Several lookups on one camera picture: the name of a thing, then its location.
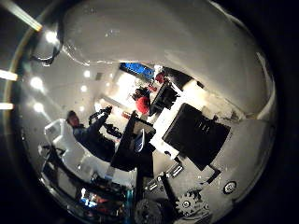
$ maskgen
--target ceiling light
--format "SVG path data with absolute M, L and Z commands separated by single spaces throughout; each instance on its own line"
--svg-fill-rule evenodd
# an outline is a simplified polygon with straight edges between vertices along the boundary
M 13 104 L 0 103 L 0 110 L 11 110 L 11 109 L 13 109 Z
M 44 111 L 44 106 L 41 104 L 41 103 L 35 103 L 34 104 L 34 110 L 37 112 L 37 113 L 41 113 Z
M 83 75 L 85 77 L 90 77 L 91 76 L 91 72 L 89 70 L 86 70 Z
M 18 79 L 18 75 L 0 69 L 0 78 L 7 79 L 7 80 L 12 80 L 12 81 L 16 81 Z
M 122 110 L 121 108 L 119 108 L 119 107 L 114 107 L 114 108 L 113 108 L 113 113 L 114 113 L 116 116 L 121 117 L 122 112 L 123 112 L 123 110 Z
M 87 91 L 87 86 L 81 86 L 81 91 L 83 92 Z
M 46 40 L 51 44 L 55 44 L 57 41 L 56 35 L 57 34 L 53 31 L 47 31 L 46 32 Z
M 40 77 L 33 77 L 30 81 L 30 85 L 37 90 L 41 90 L 43 88 L 43 81 Z

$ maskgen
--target red object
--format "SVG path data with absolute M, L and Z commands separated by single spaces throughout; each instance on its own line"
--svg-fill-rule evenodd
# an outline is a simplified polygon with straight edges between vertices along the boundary
M 165 82 L 164 72 L 157 74 L 155 80 L 157 80 L 160 84 L 164 83 Z
M 148 113 L 150 109 L 150 99 L 148 97 L 142 96 L 136 100 L 136 107 L 142 113 Z
M 148 86 L 148 89 L 150 91 L 157 91 L 157 87 L 153 87 L 153 86 Z

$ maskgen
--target person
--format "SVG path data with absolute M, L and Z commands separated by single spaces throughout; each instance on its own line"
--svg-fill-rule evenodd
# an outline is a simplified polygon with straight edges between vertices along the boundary
M 133 93 L 132 98 L 135 100 L 136 108 L 142 114 L 147 114 L 150 110 L 150 98 L 140 94 L 139 92 Z
M 106 122 L 112 107 L 107 107 L 102 116 L 85 128 L 80 124 L 79 118 L 75 111 L 70 110 L 66 114 L 67 123 L 73 128 L 73 135 L 76 140 L 86 147 L 94 156 L 103 161 L 110 162 L 115 153 L 115 144 L 112 140 L 105 138 L 99 133 L 100 128 Z
M 150 98 L 150 90 L 148 88 L 143 88 L 143 87 L 137 88 L 135 90 L 135 94 L 138 95 L 139 97 L 145 96 Z

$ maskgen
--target black panel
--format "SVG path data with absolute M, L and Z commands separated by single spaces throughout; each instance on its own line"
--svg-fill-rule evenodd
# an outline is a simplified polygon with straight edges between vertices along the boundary
M 188 156 L 201 170 L 220 151 L 230 128 L 203 116 L 194 107 L 183 104 L 163 140 Z

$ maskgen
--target metal gear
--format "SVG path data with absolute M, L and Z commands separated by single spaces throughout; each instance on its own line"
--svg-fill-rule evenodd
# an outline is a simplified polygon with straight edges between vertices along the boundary
M 185 193 L 176 201 L 177 210 L 185 217 L 191 216 L 200 209 L 199 199 L 193 193 Z

